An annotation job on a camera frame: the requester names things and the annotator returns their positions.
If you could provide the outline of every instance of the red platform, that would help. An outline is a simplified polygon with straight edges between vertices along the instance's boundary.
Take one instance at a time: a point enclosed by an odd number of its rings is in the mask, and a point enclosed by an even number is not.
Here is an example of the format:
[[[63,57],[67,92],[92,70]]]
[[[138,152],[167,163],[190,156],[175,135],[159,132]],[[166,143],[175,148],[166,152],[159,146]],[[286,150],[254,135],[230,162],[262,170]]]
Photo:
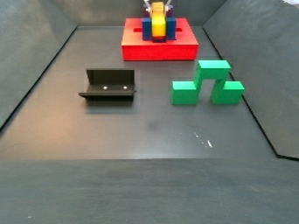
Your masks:
[[[199,42],[186,18],[176,18],[176,40],[143,41],[142,18],[126,20],[122,50],[124,60],[195,60]]]

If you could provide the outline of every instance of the yellow block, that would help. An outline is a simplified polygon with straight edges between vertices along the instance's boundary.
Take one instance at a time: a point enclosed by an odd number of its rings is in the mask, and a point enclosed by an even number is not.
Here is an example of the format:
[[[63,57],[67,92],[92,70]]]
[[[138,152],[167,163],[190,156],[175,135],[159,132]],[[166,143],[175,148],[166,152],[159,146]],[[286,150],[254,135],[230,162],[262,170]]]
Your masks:
[[[163,2],[152,3],[152,13],[156,13],[156,12],[164,13],[164,3]]]
[[[166,36],[164,17],[152,17],[152,34],[154,34],[154,37]]]
[[[154,37],[166,36],[164,3],[152,3],[152,34]]]

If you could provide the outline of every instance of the green cube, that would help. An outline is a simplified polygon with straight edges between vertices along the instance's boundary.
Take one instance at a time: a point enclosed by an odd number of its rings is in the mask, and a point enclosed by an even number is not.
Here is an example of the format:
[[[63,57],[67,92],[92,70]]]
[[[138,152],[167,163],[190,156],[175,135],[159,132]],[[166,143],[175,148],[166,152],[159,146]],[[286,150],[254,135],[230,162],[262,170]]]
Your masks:
[[[238,104],[246,89],[239,81],[226,81],[225,88],[215,83],[211,101],[215,104]]]
[[[230,75],[230,63],[226,60],[199,60],[195,81],[226,80]]]
[[[192,81],[172,82],[172,104],[196,104],[199,91]]]

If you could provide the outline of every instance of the gray floor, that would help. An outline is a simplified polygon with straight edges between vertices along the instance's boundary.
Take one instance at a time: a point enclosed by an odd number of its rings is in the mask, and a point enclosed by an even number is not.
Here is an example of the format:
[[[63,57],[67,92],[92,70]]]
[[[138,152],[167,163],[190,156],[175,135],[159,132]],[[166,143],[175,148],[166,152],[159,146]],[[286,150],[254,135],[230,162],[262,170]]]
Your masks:
[[[3,224],[295,224],[299,166],[225,159],[3,161]]]
[[[214,106],[208,82],[196,107],[174,107],[170,82],[194,62],[123,62],[120,38],[120,28],[76,31],[6,126],[2,224],[295,224],[298,163],[275,158],[245,103]],[[87,67],[136,69],[132,107],[87,105]]]
[[[194,28],[200,58],[218,54],[203,29]],[[75,32],[0,138],[0,159],[237,158],[274,153],[249,108],[211,104],[207,81],[196,106],[174,106],[170,84],[190,80],[195,61],[124,62],[123,28]],[[135,69],[132,106],[87,104],[87,68]]]

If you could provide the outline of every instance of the stacked blocks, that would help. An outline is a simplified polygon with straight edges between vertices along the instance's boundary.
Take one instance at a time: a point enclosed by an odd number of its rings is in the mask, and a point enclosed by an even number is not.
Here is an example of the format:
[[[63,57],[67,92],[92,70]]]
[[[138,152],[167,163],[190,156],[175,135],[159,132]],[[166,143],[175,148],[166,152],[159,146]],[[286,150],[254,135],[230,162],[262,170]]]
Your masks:
[[[143,17],[143,40],[152,39],[152,19]]]
[[[238,104],[246,89],[239,81],[227,81],[230,69],[226,60],[199,60],[194,81],[179,81],[182,88],[178,88],[178,81],[172,82],[172,104],[196,104],[204,80],[215,80],[211,92],[214,104]],[[195,86],[195,90],[186,91],[191,85]]]
[[[192,28],[186,18],[176,18],[176,40],[158,44],[143,40],[144,29],[142,18],[126,20],[124,35],[122,39],[122,53],[124,60],[195,60],[200,44],[192,33]]]

